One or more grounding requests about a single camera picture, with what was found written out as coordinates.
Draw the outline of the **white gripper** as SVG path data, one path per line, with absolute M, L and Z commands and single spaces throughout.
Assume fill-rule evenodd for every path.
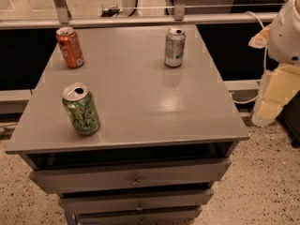
M 255 101 L 252 123 L 266 127 L 273 123 L 300 91 L 300 0 L 289 0 L 271 22 L 250 39 L 248 45 L 262 49 L 268 44 L 268 55 L 280 64 L 262 75 Z

